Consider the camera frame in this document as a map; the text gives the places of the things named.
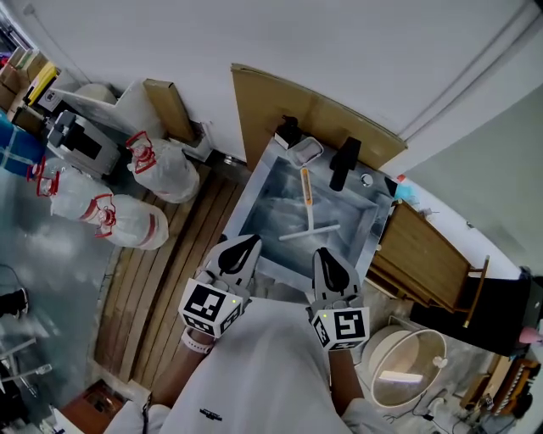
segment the orange handle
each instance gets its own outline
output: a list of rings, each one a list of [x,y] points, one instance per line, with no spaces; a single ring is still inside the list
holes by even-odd
[[[309,170],[303,167],[299,174],[302,179],[302,189],[304,190],[304,200],[306,205],[313,204],[313,195],[311,194],[311,182],[309,181]]]

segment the pink object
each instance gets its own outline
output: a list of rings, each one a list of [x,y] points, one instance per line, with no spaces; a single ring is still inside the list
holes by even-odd
[[[543,336],[540,335],[535,328],[524,327],[520,332],[518,341],[521,343],[541,343],[543,342]]]

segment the white cube with marker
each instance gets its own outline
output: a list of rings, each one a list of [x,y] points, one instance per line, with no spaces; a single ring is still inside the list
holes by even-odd
[[[216,339],[243,313],[243,308],[243,298],[189,279],[178,311],[186,326]]]
[[[370,337],[369,308],[317,310],[311,321],[324,351],[356,348]]]

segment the cardboard box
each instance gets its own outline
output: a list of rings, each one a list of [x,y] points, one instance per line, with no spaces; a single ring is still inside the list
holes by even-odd
[[[176,85],[171,81],[147,79],[143,87],[168,134],[188,144],[193,142],[196,136]]]
[[[26,50],[23,53],[23,55],[20,56],[19,62],[17,62],[17,64],[15,65],[15,68],[17,70],[20,70],[23,66],[25,66],[26,62],[28,61],[28,59],[31,57],[32,54],[33,54],[33,50]]]
[[[14,100],[15,100],[15,93],[11,92],[3,84],[0,84],[0,108],[4,112],[7,113]]]
[[[17,66],[17,64],[23,58],[25,53],[26,53],[26,50],[24,48],[17,47],[15,51],[11,53],[11,57],[8,59],[8,64],[10,64],[11,66],[15,68],[15,66]]]
[[[19,74],[17,73],[17,70],[10,64],[6,64],[0,70],[0,83],[6,86],[13,93],[19,92]]]
[[[23,99],[25,98],[27,92],[27,89],[21,89],[20,91],[18,91],[17,95],[15,95],[14,101],[11,103],[11,107],[9,108],[9,110],[16,111],[21,105],[23,105]]]
[[[247,166],[254,169],[283,115],[298,119],[302,131],[340,148],[347,137],[362,142],[358,160],[372,169],[407,149],[406,143],[365,116],[292,81],[241,64],[232,78]]]
[[[8,120],[33,136],[40,137],[43,129],[43,117],[31,108],[23,105],[8,111]]]
[[[48,62],[48,59],[40,51],[34,50],[22,65],[21,62],[18,65],[18,68],[21,66],[19,69],[20,84],[21,87],[28,87]]]

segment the white cloth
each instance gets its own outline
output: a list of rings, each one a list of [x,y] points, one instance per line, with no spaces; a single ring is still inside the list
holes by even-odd
[[[394,433],[364,399],[353,400],[340,418],[328,373],[304,307],[255,299],[193,373],[173,409],[151,408],[148,434]],[[140,434],[141,419],[140,408],[127,403],[106,434]]]

